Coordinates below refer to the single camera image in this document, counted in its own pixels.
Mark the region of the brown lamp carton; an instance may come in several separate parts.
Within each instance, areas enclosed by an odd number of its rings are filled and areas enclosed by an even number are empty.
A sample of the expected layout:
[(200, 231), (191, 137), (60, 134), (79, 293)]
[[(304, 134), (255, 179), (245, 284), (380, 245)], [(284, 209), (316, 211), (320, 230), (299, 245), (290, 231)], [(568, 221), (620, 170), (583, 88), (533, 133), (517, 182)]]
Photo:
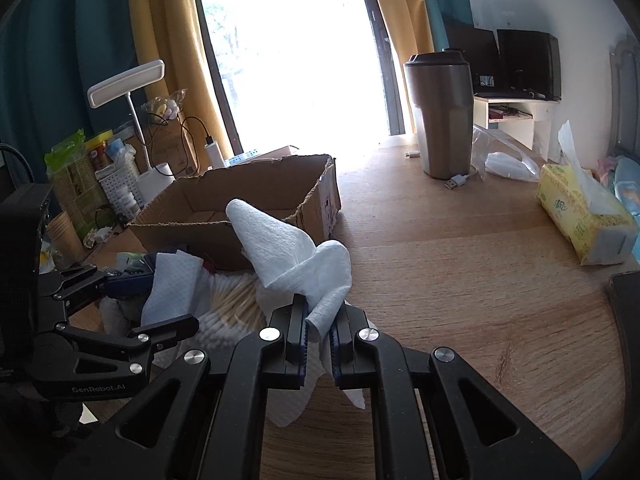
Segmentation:
[(130, 137), (124, 140), (136, 151), (134, 160), (140, 174), (146, 170), (145, 148), (148, 149), (152, 166), (167, 162), (177, 177), (194, 176), (198, 172), (193, 142), (177, 119), (171, 122), (161, 122), (150, 116), (149, 121), (142, 126), (142, 131), (146, 147), (140, 142), (132, 124), (128, 124), (128, 128), (125, 130), (126, 133), (130, 133)]

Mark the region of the yellow tissue pack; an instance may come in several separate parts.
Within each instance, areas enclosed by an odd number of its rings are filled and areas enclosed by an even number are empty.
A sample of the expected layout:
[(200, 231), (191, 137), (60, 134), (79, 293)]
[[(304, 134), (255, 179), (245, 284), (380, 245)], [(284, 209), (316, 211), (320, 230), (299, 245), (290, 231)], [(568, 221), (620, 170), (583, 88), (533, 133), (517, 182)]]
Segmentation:
[(639, 227), (622, 202), (582, 168), (572, 126), (558, 132), (564, 159), (545, 164), (539, 174), (537, 202), (573, 246), (583, 266), (614, 266), (631, 257)]

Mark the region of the paper cup stack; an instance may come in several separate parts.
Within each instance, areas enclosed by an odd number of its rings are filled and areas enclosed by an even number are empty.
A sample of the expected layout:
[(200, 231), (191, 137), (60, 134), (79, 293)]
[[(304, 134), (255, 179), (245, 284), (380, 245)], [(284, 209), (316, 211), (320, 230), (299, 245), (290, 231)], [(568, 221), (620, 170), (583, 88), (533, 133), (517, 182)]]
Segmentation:
[(61, 212), (47, 225), (47, 234), (54, 252), (54, 261), (63, 268), (68, 268), (85, 259), (85, 248), (76, 233), (70, 216)]

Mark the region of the clear plastic bag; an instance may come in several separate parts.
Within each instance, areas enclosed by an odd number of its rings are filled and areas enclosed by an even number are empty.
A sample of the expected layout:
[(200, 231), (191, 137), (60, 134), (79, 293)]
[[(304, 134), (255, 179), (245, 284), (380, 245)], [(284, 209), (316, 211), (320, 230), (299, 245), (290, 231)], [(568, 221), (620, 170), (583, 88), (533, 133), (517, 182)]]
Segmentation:
[(538, 164), (500, 129), (473, 126), (471, 166), (482, 180), (488, 174), (509, 180), (537, 183)]

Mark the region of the bag of cotton swabs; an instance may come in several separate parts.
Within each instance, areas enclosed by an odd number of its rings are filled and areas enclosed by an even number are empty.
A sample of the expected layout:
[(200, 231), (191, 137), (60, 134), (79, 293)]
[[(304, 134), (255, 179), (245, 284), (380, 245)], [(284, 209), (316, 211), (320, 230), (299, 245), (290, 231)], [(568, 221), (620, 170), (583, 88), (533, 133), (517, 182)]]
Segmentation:
[(198, 315), (193, 344), (208, 353), (232, 349), (266, 325), (258, 306), (254, 273), (215, 273), (209, 280), (207, 309)]

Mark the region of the grey bed headboard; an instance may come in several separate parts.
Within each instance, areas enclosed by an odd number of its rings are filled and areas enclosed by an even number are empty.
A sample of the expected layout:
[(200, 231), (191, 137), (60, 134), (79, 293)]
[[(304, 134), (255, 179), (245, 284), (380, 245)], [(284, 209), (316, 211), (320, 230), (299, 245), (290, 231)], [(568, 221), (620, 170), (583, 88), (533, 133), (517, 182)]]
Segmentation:
[(611, 52), (612, 116), (610, 152), (639, 159), (639, 43), (620, 40)]

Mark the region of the white usb charger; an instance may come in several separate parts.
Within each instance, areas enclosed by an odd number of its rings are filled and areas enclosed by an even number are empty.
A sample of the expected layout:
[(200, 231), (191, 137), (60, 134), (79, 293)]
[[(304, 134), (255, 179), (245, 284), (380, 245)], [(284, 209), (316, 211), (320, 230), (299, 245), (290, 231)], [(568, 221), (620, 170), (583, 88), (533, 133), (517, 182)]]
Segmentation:
[(210, 166), (213, 169), (226, 168), (226, 161), (222, 157), (218, 143), (209, 134), (205, 138), (205, 151), (208, 156)]

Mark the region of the green snack bag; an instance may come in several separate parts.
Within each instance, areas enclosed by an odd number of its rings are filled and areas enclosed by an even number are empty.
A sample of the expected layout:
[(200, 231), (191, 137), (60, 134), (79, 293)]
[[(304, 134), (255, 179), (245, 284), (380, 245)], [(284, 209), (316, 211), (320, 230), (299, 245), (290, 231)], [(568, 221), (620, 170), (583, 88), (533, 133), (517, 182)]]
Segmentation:
[(80, 240), (114, 222), (112, 207), (89, 160), (84, 130), (58, 142), (44, 155), (44, 162), (55, 197)]

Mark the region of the black television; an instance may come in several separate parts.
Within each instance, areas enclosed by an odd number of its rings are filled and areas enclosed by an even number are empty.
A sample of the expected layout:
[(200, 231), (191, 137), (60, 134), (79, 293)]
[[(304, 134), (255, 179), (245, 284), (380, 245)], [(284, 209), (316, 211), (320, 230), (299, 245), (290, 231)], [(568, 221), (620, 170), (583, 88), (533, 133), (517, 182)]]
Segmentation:
[(562, 99), (559, 41), (548, 32), (477, 28), (445, 23), (451, 50), (470, 64), (473, 90), (480, 98)]

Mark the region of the white tv cabinet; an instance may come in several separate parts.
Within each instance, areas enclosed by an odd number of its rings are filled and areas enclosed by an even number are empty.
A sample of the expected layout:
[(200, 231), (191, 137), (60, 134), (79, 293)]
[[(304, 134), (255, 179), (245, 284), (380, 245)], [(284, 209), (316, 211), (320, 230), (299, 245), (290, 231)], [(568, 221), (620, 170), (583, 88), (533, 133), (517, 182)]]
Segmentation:
[(474, 98), (473, 119), (483, 128), (497, 128), (547, 159), (555, 101), (515, 98)]

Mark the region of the bag of cotton balls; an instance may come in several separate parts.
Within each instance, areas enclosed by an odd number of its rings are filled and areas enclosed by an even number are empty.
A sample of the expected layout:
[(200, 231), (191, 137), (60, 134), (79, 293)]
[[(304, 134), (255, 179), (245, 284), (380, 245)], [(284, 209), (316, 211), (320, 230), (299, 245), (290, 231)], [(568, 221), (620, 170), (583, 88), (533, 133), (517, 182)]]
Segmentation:
[(186, 97), (186, 89), (172, 92), (169, 96), (157, 96), (142, 105), (142, 110), (161, 122), (175, 120), (182, 111), (182, 103)]

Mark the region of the steel travel tumbler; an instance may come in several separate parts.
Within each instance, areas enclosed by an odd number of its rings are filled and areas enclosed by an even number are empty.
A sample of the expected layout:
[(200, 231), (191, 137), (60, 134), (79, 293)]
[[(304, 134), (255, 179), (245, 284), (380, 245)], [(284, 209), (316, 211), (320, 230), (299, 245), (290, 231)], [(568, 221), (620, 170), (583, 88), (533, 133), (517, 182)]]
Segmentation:
[(447, 181), (471, 167), (474, 94), (462, 53), (420, 53), (404, 65), (421, 165)]

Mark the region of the white plastic basket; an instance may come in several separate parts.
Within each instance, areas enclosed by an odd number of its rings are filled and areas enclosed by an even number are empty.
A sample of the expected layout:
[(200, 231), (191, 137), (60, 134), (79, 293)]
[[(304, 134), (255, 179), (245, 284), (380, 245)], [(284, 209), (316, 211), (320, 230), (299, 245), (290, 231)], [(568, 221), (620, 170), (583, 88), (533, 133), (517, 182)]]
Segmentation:
[(139, 188), (139, 170), (134, 154), (121, 152), (116, 160), (94, 173), (112, 208), (127, 222), (134, 220), (144, 207)]

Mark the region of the white desk lamp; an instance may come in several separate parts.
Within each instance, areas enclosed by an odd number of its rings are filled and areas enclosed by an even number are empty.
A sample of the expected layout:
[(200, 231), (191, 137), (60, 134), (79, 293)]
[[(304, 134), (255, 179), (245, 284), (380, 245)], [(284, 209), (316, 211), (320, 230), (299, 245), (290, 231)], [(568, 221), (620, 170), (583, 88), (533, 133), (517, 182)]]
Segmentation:
[(143, 198), (143, 205), (148, 206), (156, 196), (159, 196), (165, 188), (168, 188), (175, 177), (168, 164), (163, 168), (154, 166), (151, 162), (149, 143), (140, 124), (139, 116), (132, 94), (150, 84), (161, 81), (165, 76), (165, 63), (160, 58), (130, 68), (124, 72), (111, 76), (104, 81), (94, 84), (87, 90), (89, 106), (94, 110), (119, 98), (125, 98), (134, 121), (134, 133), (138, 136), (142, 146), (145, 170), (137, 178), (138, 188)]

